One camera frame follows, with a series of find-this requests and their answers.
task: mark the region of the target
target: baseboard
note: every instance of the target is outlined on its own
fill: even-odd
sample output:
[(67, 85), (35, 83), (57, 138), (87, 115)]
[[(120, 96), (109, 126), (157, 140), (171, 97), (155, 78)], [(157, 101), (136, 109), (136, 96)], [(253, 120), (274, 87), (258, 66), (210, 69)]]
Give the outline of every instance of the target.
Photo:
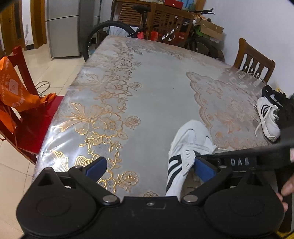
[(26, 46), (26, 49), (27, 49), (27, 50), (35, 49), (35, 48), (34, 48), (34, 44), (27, 45), (27, 46)]

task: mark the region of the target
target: table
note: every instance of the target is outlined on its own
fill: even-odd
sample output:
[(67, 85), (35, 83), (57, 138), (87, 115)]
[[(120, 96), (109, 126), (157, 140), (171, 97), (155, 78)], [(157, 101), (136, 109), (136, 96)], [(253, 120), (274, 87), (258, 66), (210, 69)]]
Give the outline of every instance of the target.
[(168, 151), (191, 119), (221, 148), (268, 144), (253, 105), (264, 84), (208, 56), (168, 44), (108, 36), (68, 88), (43, 142), (44, 167), (67, 171), (99, 156), (98, 181), (120, 198), (164, 196)]

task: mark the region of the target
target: red box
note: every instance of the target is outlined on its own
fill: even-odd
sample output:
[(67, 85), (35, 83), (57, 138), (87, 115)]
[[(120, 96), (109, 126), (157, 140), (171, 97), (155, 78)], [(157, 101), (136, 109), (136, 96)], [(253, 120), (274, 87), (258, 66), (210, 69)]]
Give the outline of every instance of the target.
[(164, 1), (164, 5), (179, 8), (179, 9), (182, 9), (183, 4), (184, 4), (183, 2), (180, 2), (177, 0), (165, 0)]

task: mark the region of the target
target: silver bolt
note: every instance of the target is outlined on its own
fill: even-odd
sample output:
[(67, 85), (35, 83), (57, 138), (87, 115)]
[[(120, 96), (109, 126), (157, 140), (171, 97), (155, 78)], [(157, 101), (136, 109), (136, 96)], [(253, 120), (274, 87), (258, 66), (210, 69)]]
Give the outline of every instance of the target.
[(183, 197), (183, 199), (187, 202), (187, 203), (194, 203), (198, 200), (198, 197), (195, 195), (186, 195)]
[(106, 203), (114, 203), (117, 200), (117, 197), (115, 195), (106, 195), (102, 199)]

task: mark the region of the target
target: refrigerator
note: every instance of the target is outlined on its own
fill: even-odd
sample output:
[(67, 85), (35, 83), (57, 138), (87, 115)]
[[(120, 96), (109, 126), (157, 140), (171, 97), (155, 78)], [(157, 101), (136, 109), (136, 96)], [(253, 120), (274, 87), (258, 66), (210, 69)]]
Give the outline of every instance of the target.
[(81, 54), (86, 33), (93, 27), (94, 4), (95, 0), (45, 0), (50, 57)]

